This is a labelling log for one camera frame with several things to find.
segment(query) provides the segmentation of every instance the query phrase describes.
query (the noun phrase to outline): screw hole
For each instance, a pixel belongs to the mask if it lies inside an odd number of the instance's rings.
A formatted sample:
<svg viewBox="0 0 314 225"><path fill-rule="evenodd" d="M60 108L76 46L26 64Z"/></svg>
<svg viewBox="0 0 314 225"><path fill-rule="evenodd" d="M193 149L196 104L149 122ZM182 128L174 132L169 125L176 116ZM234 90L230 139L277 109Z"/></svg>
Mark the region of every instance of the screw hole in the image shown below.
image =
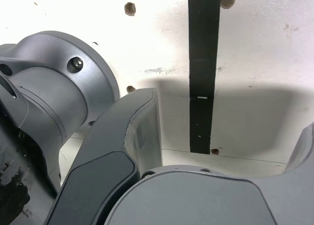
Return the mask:
<svg viewBox="0 0 314 225"><path fill-rule="evenodd" d="M131 2L126 3L126 5L124 6L124 11L127 15L134 16L136 13L135 4Z"/></svg>
<svg viewBox="0 0 314 225"><path fill-rule="evenodd" d="M154 173L155 173L155 172L153 172L153 171L146 171L145 173L143 173L141 179L144 179L144 178L146 178L146 177L149 177L150 175L153 175Z"/></svg>
<svg viewBox="0 0 314 225"><path fill-rule="evenodd" d="M220 6L224 9L231 8L235 3L235 0L220 0Z"/></svg>
<svg viewBox="0 0 314 225"><path fill-rule="evenodd" d="M211 149L210 152L213 155L219 155L219 150L218 149Z"/></svg>
<svg viewBox="0 0 314 225"><path fill-rule="evenodd" d="M127 93L129 94L130 92L133 92L135 88L133 86L128 86L127 87Z"/></svg>
<svg viewBox="0 0 314 225"><path fill-rule="evenodd" d="M200 171L211 173L209 169L201 169Z"/></svg>
<svg viewBox="0 0 314 225"><path fill-rule="evenodd" d="M83 68L83 60L79 57L74 57L70 59L67 65L67 69L70 73L77 73Z"/></svg>
<svg viewBox="0 0 314 225"><path fill-rule="evenodd" d="M0 71L6 76L11 76L13 74L11 68L5 64L0 64Z"/></svg>

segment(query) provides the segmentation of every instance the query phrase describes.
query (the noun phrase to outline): dark gray panel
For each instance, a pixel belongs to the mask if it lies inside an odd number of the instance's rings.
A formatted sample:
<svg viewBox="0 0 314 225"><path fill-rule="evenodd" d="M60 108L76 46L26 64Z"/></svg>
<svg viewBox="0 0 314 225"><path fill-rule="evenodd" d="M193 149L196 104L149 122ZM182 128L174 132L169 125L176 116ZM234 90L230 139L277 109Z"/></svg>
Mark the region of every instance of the dark gray panel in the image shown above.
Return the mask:
<svg viewBox="0 0 314 225"><path fill-rule="evenodd" d="M135 165L123 152L112 152L74 169L48 224L91 224L106 198L134 170Z"/></svg>

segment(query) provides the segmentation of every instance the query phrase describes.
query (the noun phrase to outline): black strip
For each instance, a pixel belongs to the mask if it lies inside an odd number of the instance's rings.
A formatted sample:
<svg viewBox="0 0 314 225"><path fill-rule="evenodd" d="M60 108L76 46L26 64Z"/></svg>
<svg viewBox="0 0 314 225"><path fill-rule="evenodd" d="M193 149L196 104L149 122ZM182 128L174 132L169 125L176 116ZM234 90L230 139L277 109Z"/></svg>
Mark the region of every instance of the black strip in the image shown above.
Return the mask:
<svg viewBox="0 0 314 225"><path fill-rule="evenodd" d="M188 0L190 150L209 154L220 0Z"/></svg>

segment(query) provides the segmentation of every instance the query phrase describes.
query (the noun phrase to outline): bolt head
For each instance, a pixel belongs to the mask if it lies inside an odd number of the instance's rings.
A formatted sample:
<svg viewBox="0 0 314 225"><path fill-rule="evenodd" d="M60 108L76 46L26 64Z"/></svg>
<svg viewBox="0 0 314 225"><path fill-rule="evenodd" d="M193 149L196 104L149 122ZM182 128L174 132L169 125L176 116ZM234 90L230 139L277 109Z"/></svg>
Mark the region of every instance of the bolt head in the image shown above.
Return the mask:
<svg viewBox="0 0 314 225"><path fill-rule="evenodd" d="M78 68L78 69L82 69L83 68L83 61L82 61L82 59L80 59L79 57L73 58L73 65L76 68Z"/></svg>

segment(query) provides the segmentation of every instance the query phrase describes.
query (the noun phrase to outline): brown hole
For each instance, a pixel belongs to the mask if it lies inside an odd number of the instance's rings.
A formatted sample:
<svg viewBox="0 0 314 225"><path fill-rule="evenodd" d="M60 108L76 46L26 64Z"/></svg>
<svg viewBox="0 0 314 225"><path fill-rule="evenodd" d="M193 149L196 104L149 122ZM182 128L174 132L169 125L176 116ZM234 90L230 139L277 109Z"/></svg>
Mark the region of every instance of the brown hole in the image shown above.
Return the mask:
<svg viewBox="0 0 314 225"><path fill-rule="evenodd" d="M135 4L131 2L126 3L126 5L124 5L124 11L127 15L134 16L136 13Z"/></svg>
<svg viewBox="0 0 314 225"><path fill-rule="evenodd" d="M129 94L130 92L133 92L135 88L133 86L128 86L127 87L127 93Z"/></svg>
<svg viewBox="0 0 314 225"><path fill-rule="evenodd" d="M219 150L218 149L211 149L210 152L213 155L219 155Z"/></svg>
<svg viewBox="0 0 314 225"><path fill-rule="evenodd" d="M220 0L220 6L224 9L231 8L235 3L235 0Z"/></svg>

